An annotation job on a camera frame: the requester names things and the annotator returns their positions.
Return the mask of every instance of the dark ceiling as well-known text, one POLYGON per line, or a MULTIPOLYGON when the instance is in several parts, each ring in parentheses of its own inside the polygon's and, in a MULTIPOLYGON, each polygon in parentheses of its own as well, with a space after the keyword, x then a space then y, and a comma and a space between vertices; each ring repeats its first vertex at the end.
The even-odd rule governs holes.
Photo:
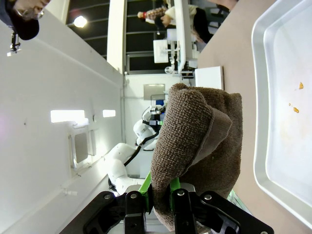
POLYGON ((109 0, 70 0, 67 25, 106 59, 109 0), (84 28, 73 25, 76 17, 84 16, 84 28))
MULTIPOLYGON (((110 0, 70 0, 67 25, 105 59, 110 0), (84 28, 73 25, 76 17, 84 16, 84 28)), ((163 5, 163 0, 127 0, 124 71, 128 74, 164 73, 166 63, 154 63, 153 40, 163 39, 154 24, 141 22, 138 11, 148 11, 163 5)))

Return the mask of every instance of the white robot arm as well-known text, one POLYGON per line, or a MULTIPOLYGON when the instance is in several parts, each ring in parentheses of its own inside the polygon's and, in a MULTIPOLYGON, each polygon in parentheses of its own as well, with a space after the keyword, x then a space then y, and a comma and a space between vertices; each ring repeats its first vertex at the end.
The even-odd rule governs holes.
POLYGON ((133 131, 137 136, 137 147, 132 147, 125 143, 117 144, 106 156, 105 164, 108 171, 110 185, 115 187, 119 194, 123 194, 130 185, 142 184, 143 179, 129 178, 126 165, 138 154, 141 148, 145 150, 153 150, 157 139, 157 128, 151 127, 160 125, 157 120, 151 120, 153 115, 160 115, 160 105, 149 107, 142 115, 142 119, 137 121, 133 127, 133 131))

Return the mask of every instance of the cable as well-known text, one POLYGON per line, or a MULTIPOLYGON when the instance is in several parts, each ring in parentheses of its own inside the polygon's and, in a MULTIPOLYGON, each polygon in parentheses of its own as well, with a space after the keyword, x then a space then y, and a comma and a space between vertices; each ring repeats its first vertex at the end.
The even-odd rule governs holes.
MULTIPOLYGON (((156 136, 158 136, 159 132, 156 132, 154 135, 149 136, 147 138, 145 138, 137 147, 136 151, 131 155, 131 157, 124 163, 124 166, 127 166, 136 156, 137 154, 140 152, 142 145, 144 145, 147 141, 155 138, 156 136)), ((114 192, 117 192, 116 187, 112 184, 111 180, 108 178, 108 186, 111 190, 113 190, 114 192)))
POLYGON ((150 107, 147 107, 147 108, 145 109, 145 111, 143 111, 143 113, 142 113, 142 120, 145 120, 145 119, 143 118, 143 115, 144 115, 144 113, 147 111, 148 108, 150 108, 150 107))
POLYGON ((141 144, 137 147, 136 151, 131 155, 131 157, 124 163, 125 166, 127 166, 140 152, 141 150, 141 144))
POLYGON ((113 190, 114 192, 117 192, 117 189, 116 189, 116 187, 112 184, 110 178, 108 178, 108 187, 109 187, 109 189, 113 190))
POLYGON ((136 156, 137 154, 140 152, 141 148, 142 148, 142 145, 144 145, 147 141, 155 138, 156 136, 158 136, 159 132, 155 133, 154 135, 152 136, 149 136, 147 138, 145 138, 140 144, 139 146, 137 147, 136 151, 131 155, 131 157, 124 163, 125 166, 127 166, 136 156))

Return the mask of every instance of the ceiling light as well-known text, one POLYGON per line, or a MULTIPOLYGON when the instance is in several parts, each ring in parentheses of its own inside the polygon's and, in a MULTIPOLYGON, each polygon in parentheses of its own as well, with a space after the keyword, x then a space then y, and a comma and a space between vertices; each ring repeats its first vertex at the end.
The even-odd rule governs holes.
POLYGON ((84 110, 53 110, 51 111, 51 122, 59 123, 66 121, 84 121, 84 110))
POLYGON ((103 117, 115 117, 116 111, 115 110, 103 110, 103 117))
POLYGON ((78 16, 75 20, 74 20, 74 26, 76 26, 77 28, 83 28, 86 24, 87 24, 87 19, 83 16, 78 16))

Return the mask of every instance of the screw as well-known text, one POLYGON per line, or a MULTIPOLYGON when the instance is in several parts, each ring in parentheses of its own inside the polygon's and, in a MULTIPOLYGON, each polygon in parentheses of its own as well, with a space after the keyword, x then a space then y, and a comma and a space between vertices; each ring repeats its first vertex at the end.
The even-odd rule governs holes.
POLYGON ((177 192, 177 195, 178 195, 178 196, 183 196, 183 195, 184 195, 184 192, 183 192, 182 190, 180 190, 180 191, 177 192))
POLYGON ((212 198, 212 197, 211 197, 211 195, 209 195, 209 194, 207 194, 207 195, 204 196, 204 199, 207 200, 207 201, 210 200, 211 198, 212 198))

